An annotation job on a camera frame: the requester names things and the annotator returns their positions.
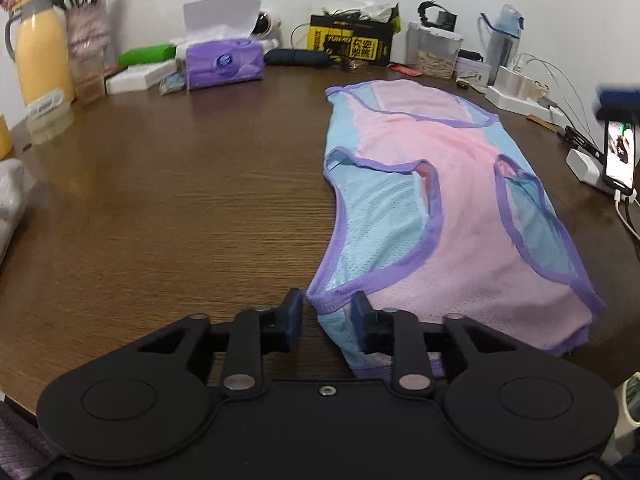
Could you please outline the white tape roll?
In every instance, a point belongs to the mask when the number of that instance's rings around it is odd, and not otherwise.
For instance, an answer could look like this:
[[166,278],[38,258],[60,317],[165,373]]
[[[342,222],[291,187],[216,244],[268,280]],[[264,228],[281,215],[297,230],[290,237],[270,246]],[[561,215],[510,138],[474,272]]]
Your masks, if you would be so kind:
[[639,428],[639,376],[639,372],[634,372],[616,390],[620,408],[616,431],[619,434]]

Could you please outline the white power strip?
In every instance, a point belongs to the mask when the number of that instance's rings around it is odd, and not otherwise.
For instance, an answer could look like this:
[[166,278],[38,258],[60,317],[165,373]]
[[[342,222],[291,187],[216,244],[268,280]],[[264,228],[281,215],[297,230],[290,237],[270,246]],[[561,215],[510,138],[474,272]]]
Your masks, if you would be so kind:
[[566,127],[570,124],[568,118],[557,107],[545,108],[531,99],[521,100],[515,96],[508,96],[495,87],[486,89],[485,98],[493,106],[505,112],[523,116],[533,115],[560,127]]

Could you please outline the white phone stand base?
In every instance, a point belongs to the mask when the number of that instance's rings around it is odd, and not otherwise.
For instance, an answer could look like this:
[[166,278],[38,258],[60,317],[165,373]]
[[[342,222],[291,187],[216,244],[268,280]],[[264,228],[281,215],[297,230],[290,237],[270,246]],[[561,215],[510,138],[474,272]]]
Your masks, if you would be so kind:
[[566,164],[579,182],[590,185],[601,192],[614,196],[617,191],[603,179],[603,166],[588,153],[571,148],[566,156]]

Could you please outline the yellow cup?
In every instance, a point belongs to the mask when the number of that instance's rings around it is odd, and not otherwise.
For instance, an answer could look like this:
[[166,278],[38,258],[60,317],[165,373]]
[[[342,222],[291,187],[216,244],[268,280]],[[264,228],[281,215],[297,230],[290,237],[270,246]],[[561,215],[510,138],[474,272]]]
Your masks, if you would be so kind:
[[0,159],[5,159],[13,150],[11,131],[6,124],[6,118],[0,115]]

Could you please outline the blue water bottle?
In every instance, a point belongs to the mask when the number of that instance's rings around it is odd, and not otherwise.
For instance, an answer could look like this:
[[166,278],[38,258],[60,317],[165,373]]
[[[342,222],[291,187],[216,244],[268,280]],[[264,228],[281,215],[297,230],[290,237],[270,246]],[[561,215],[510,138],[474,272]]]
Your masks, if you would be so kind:
[[485,61],[489,65],[488,84],[492,86],[498,76],[499,67],[508,66],[518,52],[524,30],[524,16],[514,6],[506,3],[493,23],[485,13],[480,14],[480,19],[489,30]]

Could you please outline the white small box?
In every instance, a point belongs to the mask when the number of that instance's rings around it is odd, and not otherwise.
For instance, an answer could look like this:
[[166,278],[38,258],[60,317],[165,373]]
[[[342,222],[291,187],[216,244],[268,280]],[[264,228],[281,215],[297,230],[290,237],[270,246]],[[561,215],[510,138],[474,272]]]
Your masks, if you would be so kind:
[[484,60],[484,56],[475,51],[460,49],[454,66],[454,76],[481,87],[487,87],[491,66]]

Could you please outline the pink blue purple mesh vest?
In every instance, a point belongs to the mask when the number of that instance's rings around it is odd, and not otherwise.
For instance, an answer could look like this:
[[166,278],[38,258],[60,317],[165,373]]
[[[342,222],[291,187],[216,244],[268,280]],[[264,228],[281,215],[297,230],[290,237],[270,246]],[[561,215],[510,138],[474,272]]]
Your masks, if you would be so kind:
[[358,344],[356,292],[427,323],[462,314],[554,356],[587,342],[604,303],[495,114],[407,79],[326,99],[336,214],[307,298],[357,376],[385,377],[392,360]]

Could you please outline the red snack packet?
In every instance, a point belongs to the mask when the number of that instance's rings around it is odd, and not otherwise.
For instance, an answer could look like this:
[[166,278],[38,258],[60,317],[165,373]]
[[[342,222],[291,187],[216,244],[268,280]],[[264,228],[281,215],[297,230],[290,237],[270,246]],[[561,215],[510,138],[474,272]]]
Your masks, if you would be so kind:
[[387,67],[392,70],[393,72],[396,72],[398,74],[403,74],[405,76],[408,77],[420,77],[422,76],[422,73],[420,72],[420,70],[415,70],[414,68],[411,68],[407,65],[404,64],[398,64],[398,63],[390,63],[387,65]]

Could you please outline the yellow black cardboard box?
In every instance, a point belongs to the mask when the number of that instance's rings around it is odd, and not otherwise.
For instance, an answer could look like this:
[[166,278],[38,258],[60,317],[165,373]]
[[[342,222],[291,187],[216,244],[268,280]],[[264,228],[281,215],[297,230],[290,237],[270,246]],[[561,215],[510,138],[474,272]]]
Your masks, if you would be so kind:
[[386,66],[398,32],[399,6],[386,6],[376,18],[361,9],[322,12],[309,19],[307,49],[336,60]]

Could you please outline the purple tissue pack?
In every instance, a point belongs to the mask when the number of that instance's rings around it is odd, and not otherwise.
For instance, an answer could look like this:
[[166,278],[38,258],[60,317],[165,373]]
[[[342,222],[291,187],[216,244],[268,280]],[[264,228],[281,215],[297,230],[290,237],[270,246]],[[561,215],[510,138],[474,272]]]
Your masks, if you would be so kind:
[[186,91],[262,79],[264,50],[252,38],[262,0],[198,0],[183,6]]

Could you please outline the dark navy pouch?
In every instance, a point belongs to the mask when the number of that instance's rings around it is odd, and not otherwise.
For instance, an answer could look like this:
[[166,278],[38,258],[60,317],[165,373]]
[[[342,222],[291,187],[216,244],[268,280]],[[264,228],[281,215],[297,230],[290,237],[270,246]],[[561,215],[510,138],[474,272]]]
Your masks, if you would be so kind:
[[326,52],[303,49],[272,49],[264,54],[268,66],[327,68],[332,60]]

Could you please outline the green tube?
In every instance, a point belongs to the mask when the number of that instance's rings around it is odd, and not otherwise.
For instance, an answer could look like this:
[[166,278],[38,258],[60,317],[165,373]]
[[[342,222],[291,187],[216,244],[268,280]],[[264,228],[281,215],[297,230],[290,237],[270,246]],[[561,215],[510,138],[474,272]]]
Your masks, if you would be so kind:
[[155,64],[171,60],[175,56],[176,47],[173,44],[158,44],[130,49],[119,55],[118,64],[122,67]]

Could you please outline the smartphone on stand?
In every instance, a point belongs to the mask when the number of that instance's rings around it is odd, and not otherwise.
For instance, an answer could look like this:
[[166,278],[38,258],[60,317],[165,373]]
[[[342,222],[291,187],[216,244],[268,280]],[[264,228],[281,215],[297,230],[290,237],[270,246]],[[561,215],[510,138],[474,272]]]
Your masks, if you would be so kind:
[[636,127],[630,122],[605,123],[603,179],[611,187],[629,195],[634,188]]

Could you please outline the yellow thermos jug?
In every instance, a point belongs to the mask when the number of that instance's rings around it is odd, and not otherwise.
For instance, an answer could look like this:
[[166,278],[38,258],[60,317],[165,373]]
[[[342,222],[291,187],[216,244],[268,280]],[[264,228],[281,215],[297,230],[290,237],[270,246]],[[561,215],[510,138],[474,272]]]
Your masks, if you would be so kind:
[[75,101],[65,21],[54,10],[53,0],[22,0],[14,6],[4,42],[25,105],[53,90],[61,90],[67,102]]

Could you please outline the clear container with lid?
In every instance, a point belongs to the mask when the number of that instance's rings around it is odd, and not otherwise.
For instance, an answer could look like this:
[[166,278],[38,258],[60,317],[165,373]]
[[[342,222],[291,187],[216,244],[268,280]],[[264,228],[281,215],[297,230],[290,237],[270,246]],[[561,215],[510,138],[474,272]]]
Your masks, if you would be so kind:
[[406,64],[427,77],[450,79],[454,74],[463,36],[413,22],[406,35]]

